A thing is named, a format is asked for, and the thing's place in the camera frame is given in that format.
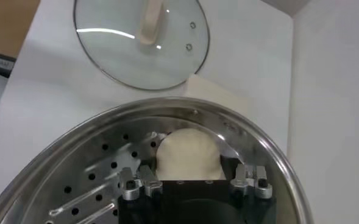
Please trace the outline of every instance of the glass lid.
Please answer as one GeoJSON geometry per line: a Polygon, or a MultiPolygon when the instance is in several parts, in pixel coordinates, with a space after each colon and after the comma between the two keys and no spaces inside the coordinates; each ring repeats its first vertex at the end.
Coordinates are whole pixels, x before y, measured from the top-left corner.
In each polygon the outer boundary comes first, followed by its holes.
{"type": "Polygon", "coordinates": [[[201,68],[209,44],[197,0],[76,0],[74,22],[93,63],[141,89],[165,89],[201,68]]]}

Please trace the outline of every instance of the beige lid handle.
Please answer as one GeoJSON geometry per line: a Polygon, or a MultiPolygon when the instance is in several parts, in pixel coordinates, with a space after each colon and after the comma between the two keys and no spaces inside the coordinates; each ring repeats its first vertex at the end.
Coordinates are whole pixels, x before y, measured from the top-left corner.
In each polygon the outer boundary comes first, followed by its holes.
{"type": "Polygon", "coordinates": [[[147,0],[138,37],[142,44],[151,45],[156,42],[163,15],[163,0],[147,0]]]}

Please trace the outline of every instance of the metal clamp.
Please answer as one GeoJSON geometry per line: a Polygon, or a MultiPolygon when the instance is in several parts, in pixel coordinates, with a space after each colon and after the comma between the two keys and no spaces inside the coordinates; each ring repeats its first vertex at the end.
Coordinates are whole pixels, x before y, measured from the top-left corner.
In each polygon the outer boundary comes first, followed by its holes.
{"type": "Polygon", "coordinates": [[[257,198],[272,197],[272,185],[268,183],[264,166],[239,164],[236,168],[235,179],[230,181],[232,192],[240,191],[244,195],[255,194],[257,198]]]}
{"type": "Polygon", "coordinates": [[[140,167],[140,178],[143,180],[145,194],[152,197],[154,193],[163,193],[163,183],[159,181],[149,166],[140,167]]]}
{"type": "Polygon", "coordinates": [[[140,180],[134,180],[132,170],[129,167],[125,167],[120,171],[119,183],[124,200],[132,201],[139,198],[140,187],[143,184],[140,180]]]}
{"type": "Polygon", "coordinates": [[[232,186],[233,192],[240,191],[243,193],[243,195],[248,194],[249,184],[246,179],[246,166],[244,164],[239,164],[236,167],[235,179],[232,179],[230,184],[232,186]]]}
{"type": "Polygon", "coordinates": [[[255,196],[257,198],[269,199],[272,197],[272,185],[268,183],[266,169],[264,166],[257,166],[255,178],[255,196]]]}

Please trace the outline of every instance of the stainless steel pot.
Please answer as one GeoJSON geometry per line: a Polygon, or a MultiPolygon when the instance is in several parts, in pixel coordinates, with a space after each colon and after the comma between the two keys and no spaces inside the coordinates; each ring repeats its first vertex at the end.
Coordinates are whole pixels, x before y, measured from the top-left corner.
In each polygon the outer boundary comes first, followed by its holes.
{"type": "Polygon", "coordinates": [[[0,196],[0,223],[117,223],[118,172],[154,157],[180,128],[210,133],[221,154],[266,167],[276,223],[313,223],[300,182],[275,143],[245,117],[189,98],[132,102],[78,125],[42,151],[0,196]]]}

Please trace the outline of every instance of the bread dough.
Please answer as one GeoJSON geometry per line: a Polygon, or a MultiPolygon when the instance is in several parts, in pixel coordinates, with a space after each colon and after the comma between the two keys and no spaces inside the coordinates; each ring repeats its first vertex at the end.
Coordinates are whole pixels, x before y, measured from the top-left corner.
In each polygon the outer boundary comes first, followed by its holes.
{"type": "Polygon", "coordinates": [[[159,180],[225,179],[216,142],[197,129],[184,128],[168,135],[156,159],[159,180]]]}

